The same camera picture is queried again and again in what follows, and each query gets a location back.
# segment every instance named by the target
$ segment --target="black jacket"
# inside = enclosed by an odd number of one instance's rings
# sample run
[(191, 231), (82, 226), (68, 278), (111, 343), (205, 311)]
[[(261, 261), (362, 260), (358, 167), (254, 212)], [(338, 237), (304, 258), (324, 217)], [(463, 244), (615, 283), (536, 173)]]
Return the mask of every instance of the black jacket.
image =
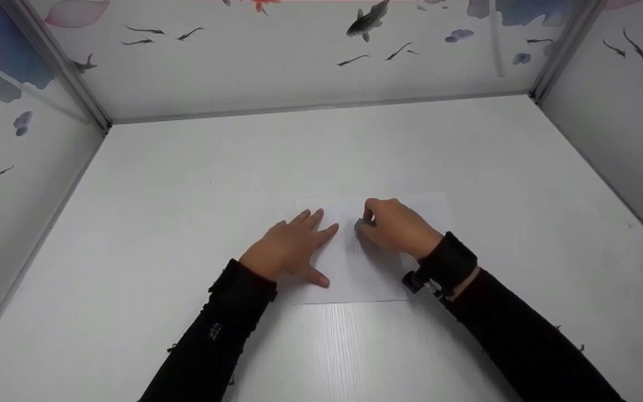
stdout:
[[(438, 262), (426, 258), (422, 263)], [(141, 402), (222, 400), (245, 341), (276, 295), (276, 284), (230, 260), (209, 291), (209, 302)], [(523, 400), (622, 400), (556, 327), (489, 273), (481, 270), (453, 303), (444, 305)]]

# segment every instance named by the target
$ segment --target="sheet of paper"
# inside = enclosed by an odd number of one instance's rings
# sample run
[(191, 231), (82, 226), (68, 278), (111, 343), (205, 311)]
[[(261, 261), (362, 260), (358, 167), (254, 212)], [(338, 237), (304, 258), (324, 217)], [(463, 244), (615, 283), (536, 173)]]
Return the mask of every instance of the sheet of paper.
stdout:
[[(418, 212), (440, 232), (452, 226), (450, 208), (443, 193), (398, 195), (402, 203)], [(331, 285), (322, 289), (302, 285), (286, 290), (293, 304), (354, 303), (382, 300), (408, 300), (401, 278), (418, 263), (408, 255), (385, 252), (366, 239), (359, 238), (354, 224), (364, 213), (365, 198), (316, 199), (296, 202), (296, 209), (315, 211), (324, 208), (319, 227), (339, 222), (339, 232), (312, 259)]]

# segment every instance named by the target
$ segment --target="left hand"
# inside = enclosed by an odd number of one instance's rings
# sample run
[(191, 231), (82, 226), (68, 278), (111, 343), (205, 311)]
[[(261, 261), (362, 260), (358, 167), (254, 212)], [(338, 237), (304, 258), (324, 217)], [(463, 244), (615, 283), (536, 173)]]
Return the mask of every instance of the left hand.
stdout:
[(288, 273), (328, 288), (329, 278), (309, 264), (311, 256), (339, 230), (339, 224), (335, 223), (323, 231), (317, 231), (316, 227), (323, 216), (323, 209), (314, 214), (306, 209), (289, 223), (279, 222), (253, 244), (239, 262), (250, 271), (274, 282)]

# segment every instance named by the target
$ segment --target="white table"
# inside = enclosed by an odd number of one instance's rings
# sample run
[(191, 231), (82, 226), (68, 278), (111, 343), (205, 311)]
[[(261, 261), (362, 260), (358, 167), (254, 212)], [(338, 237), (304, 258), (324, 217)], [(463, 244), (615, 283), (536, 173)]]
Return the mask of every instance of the white table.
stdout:
[[(114, 127), (0, 320), (0, 402), (134, 402), (296, 199), (434, 191), (482, 266), (643, 400), (643, 226), (518, 96)], [(227, 399), (516, 398), (428, 295), (278, 305)]]

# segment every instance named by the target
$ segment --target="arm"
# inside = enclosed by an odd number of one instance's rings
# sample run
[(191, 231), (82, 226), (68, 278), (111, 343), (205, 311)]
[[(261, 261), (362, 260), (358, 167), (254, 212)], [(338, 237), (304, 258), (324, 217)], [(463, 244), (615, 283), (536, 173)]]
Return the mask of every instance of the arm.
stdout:
[(252, 245), (239, 262), (230, 260), (209, 289), (200, 315), (153, 377), (140, 402), (222, 400), (245, 341), (276, 296), (281, 275), (299, 275), (324, 288), (329, 279), (309, 258), (337, 233), (333, 224), (316, 231), (324, 212), (306, 210), (281, 221)]
[(488, 272), (474, 274), (444, 305), (523, 400), (622, 400), (555, 326)]
[(170, 352), (141, 402), (222, 400), (245, 341), (275, 298), (276, 283), (230, 260), (209, 291), (209, 301)]
[(359, 231), (372, 242), (418, 260), (437, 283), (457, 283), (443, 305), (462, 323), (523, 400), (620, 401), (582, 353), (495, 277), (476, 267), (448, 280), (443, 235), (397, 199), (368, 199)]

